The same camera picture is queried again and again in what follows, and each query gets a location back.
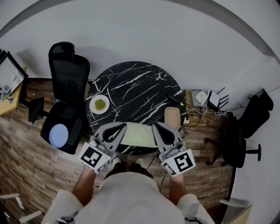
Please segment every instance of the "shoe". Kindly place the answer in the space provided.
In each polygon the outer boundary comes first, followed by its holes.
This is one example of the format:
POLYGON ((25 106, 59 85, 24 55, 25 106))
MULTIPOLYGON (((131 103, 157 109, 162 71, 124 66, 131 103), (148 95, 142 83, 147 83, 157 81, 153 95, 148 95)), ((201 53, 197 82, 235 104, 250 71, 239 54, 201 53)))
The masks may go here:
POLYGON ((115 166, 117 163, 122 163, 122 160, 119 157, 114 158, 112 162, 113 166, 115 166))
POLYGON ((145 165, 144 159, 141 157, 136 160, 135 164, 139 164, 141 167, 145 165))

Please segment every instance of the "white shirt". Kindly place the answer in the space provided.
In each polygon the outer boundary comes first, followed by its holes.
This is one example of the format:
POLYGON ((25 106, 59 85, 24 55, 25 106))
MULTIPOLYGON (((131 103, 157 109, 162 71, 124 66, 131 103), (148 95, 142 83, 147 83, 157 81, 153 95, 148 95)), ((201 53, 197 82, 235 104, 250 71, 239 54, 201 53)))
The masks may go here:
POLYGON ((199 220, 214 224, 195 195, 183 196, 175 206, 159 192, 152 178, 125 172, 104 180, 85 207, 72 193, 60 190, 42 223, 53 224, 79 210, 75 224, 184 224, 192 204, 199 204, 195 215, 199 220))

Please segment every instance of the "green food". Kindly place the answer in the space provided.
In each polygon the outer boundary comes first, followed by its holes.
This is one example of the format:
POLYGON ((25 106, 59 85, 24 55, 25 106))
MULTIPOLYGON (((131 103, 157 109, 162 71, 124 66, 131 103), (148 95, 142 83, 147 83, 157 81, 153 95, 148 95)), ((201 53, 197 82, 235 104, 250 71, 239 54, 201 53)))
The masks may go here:
POLYGON ((96 110, 103 110, 106 106, 106 103, 104 100, 99 99, 97 101, 95 101, 95 108, 96 110))

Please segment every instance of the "round marble table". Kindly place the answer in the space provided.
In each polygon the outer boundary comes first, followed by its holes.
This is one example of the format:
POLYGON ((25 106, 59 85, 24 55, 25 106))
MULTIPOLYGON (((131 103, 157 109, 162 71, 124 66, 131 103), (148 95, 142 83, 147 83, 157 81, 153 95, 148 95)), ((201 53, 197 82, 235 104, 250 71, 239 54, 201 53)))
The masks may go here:
MULTIPOLYGON (((163 69, 146 62, 130 61, 116 64, 93 82, 86 101, 87 120, 91 130, 110 122, 134 122, 151 125, 164 122, 166 107, 178 107, 183 124, 186 109, 171 102, 166 95, 174 95, 184 102, 184 92, 163 69), (89 109, 91 98, 102 94, 109 98, 107 112, 96 115, 89 109)), ((119 145, 117 151, 125 154, 149 154, 156 148, 119 145)))

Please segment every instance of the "black chair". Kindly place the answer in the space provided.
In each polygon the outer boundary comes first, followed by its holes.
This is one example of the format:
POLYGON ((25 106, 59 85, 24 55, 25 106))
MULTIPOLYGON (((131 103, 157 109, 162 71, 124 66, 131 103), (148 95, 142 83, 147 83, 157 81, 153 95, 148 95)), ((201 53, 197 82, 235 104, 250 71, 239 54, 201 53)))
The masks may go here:
POLYGON ((69 154, 75 153, 86 122, 84 92, 90 71, 89 61, 74 53, 74 45, 69 42, 56 43, 49 51, 53 93, 60 102, 52 107, 41 130, 42 138, 50 143, 52 128, 63 124, 68 139, 58 149, 69 154))
POLYGON ((221 155, 225 160, 223 166, 229 164, 237 168, 243 167, 246 154, 258 154, 258 161, 260 161, 261 145, 259 144, 257 150, 246 150, 245 138, 251 137, 269 119, 270 114, 267 110, 272 109, 273 102, 266 92, 263 92, 260 97, 254 95, 242 117, 221 131, 221 143, 209 138, 204 140, 205 144, 209 142, 219 148, 212 161, 207 161, 206 164, 212 165, 221 155))

